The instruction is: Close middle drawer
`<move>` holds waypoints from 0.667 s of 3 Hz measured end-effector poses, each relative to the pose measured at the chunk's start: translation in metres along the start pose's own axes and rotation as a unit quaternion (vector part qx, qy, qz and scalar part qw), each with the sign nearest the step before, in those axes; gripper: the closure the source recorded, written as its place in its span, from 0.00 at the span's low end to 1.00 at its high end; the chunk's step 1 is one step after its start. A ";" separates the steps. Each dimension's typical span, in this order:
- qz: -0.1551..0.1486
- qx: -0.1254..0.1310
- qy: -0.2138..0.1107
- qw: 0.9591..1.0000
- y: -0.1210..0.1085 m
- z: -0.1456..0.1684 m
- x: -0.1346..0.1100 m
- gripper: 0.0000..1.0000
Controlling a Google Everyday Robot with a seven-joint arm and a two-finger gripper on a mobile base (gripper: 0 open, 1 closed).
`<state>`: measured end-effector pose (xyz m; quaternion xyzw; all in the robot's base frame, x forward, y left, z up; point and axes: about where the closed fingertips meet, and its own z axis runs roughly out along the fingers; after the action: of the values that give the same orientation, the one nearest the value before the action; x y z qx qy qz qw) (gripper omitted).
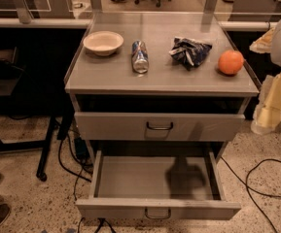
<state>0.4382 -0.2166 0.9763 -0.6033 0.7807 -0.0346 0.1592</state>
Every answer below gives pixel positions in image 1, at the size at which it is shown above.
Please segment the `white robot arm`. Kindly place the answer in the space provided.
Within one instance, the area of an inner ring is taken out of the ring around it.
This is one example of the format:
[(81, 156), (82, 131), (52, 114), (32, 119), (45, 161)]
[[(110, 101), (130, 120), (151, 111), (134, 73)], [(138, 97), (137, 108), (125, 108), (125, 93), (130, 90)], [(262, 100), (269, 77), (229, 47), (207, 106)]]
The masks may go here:
[[(281, 67), (281, 19), (251, 46), (256, 53), (269, 53), (271, 62)], [(275, 77), (267, 76), (263, 81), (259, 104), (254, 114), (251, 130), (259, 135), (275, 130), (281, 122), (281, 72)]]

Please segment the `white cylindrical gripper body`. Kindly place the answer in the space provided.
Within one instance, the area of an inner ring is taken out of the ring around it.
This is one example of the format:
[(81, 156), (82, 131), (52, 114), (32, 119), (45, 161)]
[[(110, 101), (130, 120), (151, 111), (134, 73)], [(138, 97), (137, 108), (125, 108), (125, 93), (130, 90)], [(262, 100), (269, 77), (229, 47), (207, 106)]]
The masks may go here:
[(275, 130), (281, 122), (281, 73), (267, 76), (262, 84), (259, 104), (253, 113), (251, 130), (259, 135)]

